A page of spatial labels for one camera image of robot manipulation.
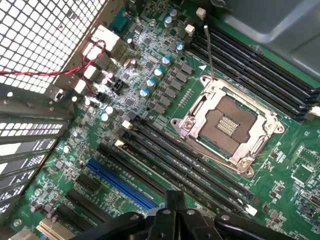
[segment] cpu socket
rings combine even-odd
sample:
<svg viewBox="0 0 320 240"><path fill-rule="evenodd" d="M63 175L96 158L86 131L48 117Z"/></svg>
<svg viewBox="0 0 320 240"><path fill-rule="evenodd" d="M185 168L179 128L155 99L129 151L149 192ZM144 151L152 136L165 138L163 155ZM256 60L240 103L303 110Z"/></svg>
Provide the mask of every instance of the cpu socket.
<svg viewBox="0 0 320 240"><path fill-rule="evenodd" d="M202 76L204 90L183 119L171 124L193 150L253 177L252 162L272 134L285 131L277 114L228 82Z"/></svg>

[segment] green circuit board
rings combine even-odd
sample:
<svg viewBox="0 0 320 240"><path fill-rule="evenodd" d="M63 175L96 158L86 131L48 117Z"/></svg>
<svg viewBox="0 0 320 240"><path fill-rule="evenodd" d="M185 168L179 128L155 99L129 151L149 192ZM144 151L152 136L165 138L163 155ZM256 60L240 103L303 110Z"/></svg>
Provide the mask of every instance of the green circuit board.
<svg viewBox="0 0 320 240"><path fill-rule="evenodd" d="M56 149L10 216L11 223L16 219L22 221L22 225L19 227L11 224L11 227L15 231L18 232L22 227L26 226L35 233L40 234L36 230L36 226L44 218L44 215L39 211L35 213L30 212L32 202L50 203L54 208L60 204L65 204L91 223L92 226L98 225L99 221L96 221L86 210L65 198L68 190L72 188L90 200L92 204L99 207L101 211L108 213L112 217L130 211L146 216L147 209L81 165L81 163L85 165L91 158L104 165L117 175L119 179L144 195L145 198L152 200L160 207L164 206L163 196L149 189L143 182L125 172L116 163L99 154L96 149L100 143L112 146L117 141L118 137L115 135L115 129L117 127L120 128L122 124L122 116L119 112L123 112L123 114L134 112L152 123L163 133L177 137L177 139L179 138L177 132L170 124L171 119L183 118L185 116L204 88L200 82L200 77L210 75L210 67L188 51L178 54L170 51L165 44L165 41L175 44L179 43L179 38L172 35L171 30L178 32L179 29L185 27L186 22L186 20L178 18L173 21L172 27L164 26L164 18L172 7L177 8L179 16L197 17L197 7L186 1L180 7L176 7L166 0L159 1L156 8L152 3L148 3L139 18L124 15L123 9L120 11L116 22L112 23L112 27L116 29L121 25L119 28L123 32L119 33L119 35L121 35L122 40L126 43L128 38L132 38L136 44L136 49L132 50L128 47L119 63L108 69L108 72L113 72L121 79L123 79L125 74L129 75L128 79L124 80L127 87L120 95L115 95L105 86L97 85L96 87L99 91L104 91L110 96L111 100L108 103L99 104L96 108L87 107L83 103L74 105L74 122L57 144ZM150 22L152 20L155 20L155 26L151 26ZM258 46L252 40L225 23L213 17L209 18L209 20L244 44L257 46L267 58L304 80L309 85L315 88L319 87L319 83L316 80L308 77L263 47ZM138 34L136 32L136 26L140 26L143 29L141 33ZM137 56L137 68L123 67L123 63L127 59L137 58ZM164 56L170 56L171 65L170 67L162 68L164 71L163 77L156 78L153 76L154 69L161 66L161 59ZM146 68L148 63L152 63L152 67ZM170 106L166 107L164 113L160 114L150 107L150 103L157 104L154 96L159 92L159 88L165 84L164 80L166 76L169 75L169 72L176 64L183 63L187 63L193 69L193 73L188 77L187 82L183 83L181 90L176 91L175 98L170 102ZM250 219L295 239L318 239L320 228L317 227L316 223L319 222L320 226L320 208L303 199L300 193L301 191L306 191L320 197L320 119L314 119L311 122L293 120L252 92L235 83L232 79L227 78L223 73L215 71L215 74L217 77L224 79L237 89L245 92L261 105L277 113L278 119L285 128L285 132L283 134L272 135L252 165L255 174L251 178L230 172L205 156L203 159L223 173L223 175L228 176L250 190L260 200L256 205L251 204L257 209L257 214L250 216ZM149 89L149 97L141 97L140 90L146 88L147 80L152 77L156 81L156 88ZM102 121L101 115L105 113L107 107L113 107L114 113L109 116L108 121ZM66 146L70 149L68 153L64 152ZM186 199L190 208L203 208L212 217L217 213L214 207L204 204L202 200L193 199L190 196L191 192L181 182L168 181L164 172L145 162L143 158L129 155L114 146L112 148L167 189L184 190L187 194ZM52 167L58 161L63 163L63 167L57 172L52 172ZM96 194L92 194L80 185L75 184L79 174L86 174L97 183L100 183L100 190ZM230 187L228 182L224 182L213 172L209 171L209 174L213 178L219 179L225 186ZM35 195L35 191L38 189L42 191L40 196ZM304 206L312 209L313 213L306 213L302 209L302 203L304 203ZM60 222L75 234L81 233L64 219L61 219Z"/></svg>

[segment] motherboard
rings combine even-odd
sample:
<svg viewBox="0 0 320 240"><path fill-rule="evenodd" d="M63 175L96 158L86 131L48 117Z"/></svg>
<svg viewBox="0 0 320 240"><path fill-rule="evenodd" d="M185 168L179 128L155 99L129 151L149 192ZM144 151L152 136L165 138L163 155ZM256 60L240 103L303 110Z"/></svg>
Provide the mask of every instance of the motherboard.
<svg viewBox="0 0 320 240"><path fill-rule="evenodd" d="M122 7L100 28L121 45L87 73L95 92L74 94L73 123L10 216L16 232L69 239L182 190L211 218L320 238L320 119L307 111L319 82L177 2Z"/></svg>

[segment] red wire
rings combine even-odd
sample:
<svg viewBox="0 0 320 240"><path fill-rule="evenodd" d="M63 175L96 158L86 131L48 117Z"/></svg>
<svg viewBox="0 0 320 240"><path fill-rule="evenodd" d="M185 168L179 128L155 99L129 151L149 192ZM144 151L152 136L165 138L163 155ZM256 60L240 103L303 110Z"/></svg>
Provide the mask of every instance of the red wire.
<svg viewBox="0 0 320 240"><path fill-rule="evenodd" d="M102 43L102 48L101 48L101 52L99 53L99 55L97 55L97 57L95 59L90 60L85 66L84 63L86 61L86 58L88 56L88 54L92 51L92 49L98 45L99 43ZM53 71L53 72L32 72L32 71L26 71L26 72L18 72L18 71L0 71L0 76L3 75L15 75L15 76L20 76L20 75L31 75L31 76L56 76L56 75L69 75L69 74L73 74L77 71L82 71L82 79L87 83L87 80L85 79L84 73L85 70L97 59L101 58L103 53L105 52L105 48L106 48L106 42L104 40L98 40L96 41L92 47L90 48L90 50L88 51L88 53L86 55L83 56L82 61L81 61L81 65L73 68L71 70L65 70L65 71Z"/></svg>

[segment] blue pcie slot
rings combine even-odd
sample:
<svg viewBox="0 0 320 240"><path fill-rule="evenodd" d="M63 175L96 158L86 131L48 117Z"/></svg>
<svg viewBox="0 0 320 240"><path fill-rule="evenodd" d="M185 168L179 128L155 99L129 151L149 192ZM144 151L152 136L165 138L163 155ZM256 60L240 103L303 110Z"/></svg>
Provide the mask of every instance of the blue pcie slot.
<svg viewBox="0 0 320 240"><path fill-rule="evenodd" d="M151 203L144 199L144 197L140 193L137 193L136 190L134 190L134 188L127 186L126 183L118 179L110 171L106 170L106 168L100 163L98 163L96 160L90 159L86 164L86 167L93 171L95 174L97 174L99 177L103 178L118 191L125 194L127 197L131 198L134 202L139 204L144 209L150 210L158 207L158 205L156 205L155 203Z"/></svg>

